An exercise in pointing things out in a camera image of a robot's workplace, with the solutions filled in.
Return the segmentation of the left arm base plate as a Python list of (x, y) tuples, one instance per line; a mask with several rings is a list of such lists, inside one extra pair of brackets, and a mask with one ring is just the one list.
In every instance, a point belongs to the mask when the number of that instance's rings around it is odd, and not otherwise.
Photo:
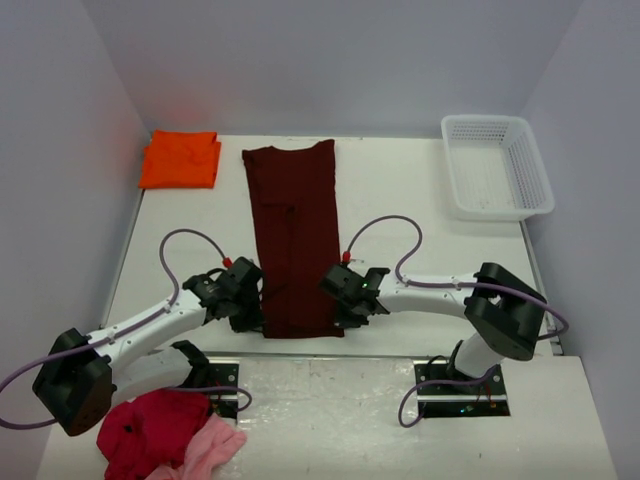
[(210, 359), (206, 386), (225, 387), (224, 391), (209, 393), (209, 413), (236, 421), (238, 418), (239, 394), (230, 387), (238, 386), (239, 361), (236, 359)]

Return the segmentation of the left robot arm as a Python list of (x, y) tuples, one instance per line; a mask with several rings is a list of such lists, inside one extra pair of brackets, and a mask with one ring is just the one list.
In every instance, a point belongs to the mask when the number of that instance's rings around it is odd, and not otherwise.
[(243, 332), (264, 323), (261, 269), (240, 257), (191, 276), (142, 313), (87, 335), (58, 336), (33, 392), (69, 436), (81, 435), (123, 402), (159, 389), (219, 393), (207, 356), (182, 334), (227, 319)]

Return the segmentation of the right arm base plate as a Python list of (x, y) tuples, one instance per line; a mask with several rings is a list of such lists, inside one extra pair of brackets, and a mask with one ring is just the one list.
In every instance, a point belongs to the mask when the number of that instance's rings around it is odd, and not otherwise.
[(511, 414), (500, 366), (480, 385), (421, 386), (416, 400), (423, 419), (508, 417)]

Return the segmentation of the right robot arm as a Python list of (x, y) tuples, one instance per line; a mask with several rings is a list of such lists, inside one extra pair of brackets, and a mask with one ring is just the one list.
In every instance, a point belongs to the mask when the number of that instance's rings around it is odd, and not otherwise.
[(458, 342), (444, 378), (470, 383), (503, 360), (533, 359), (546, 300), (496, 263), (474, 274), (411, 280), (388, 268), (360, 274), (345, 264), (332, 266), (320, 289), (337, 303), (340, 328), (366, 325), (371, 316), (405, 312), (439, 314), (468, 321), (474, 333)]

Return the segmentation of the dark red t-shirt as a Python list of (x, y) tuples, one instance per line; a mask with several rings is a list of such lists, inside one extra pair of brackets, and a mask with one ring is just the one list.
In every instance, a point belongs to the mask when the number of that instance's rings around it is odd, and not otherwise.
[(335, 301), (319, 288), (340, 261), (335, 199), (335, 141), (299, 150), (242, 152), (260, 267), (266, 285), (264, 336), (344, 336)]

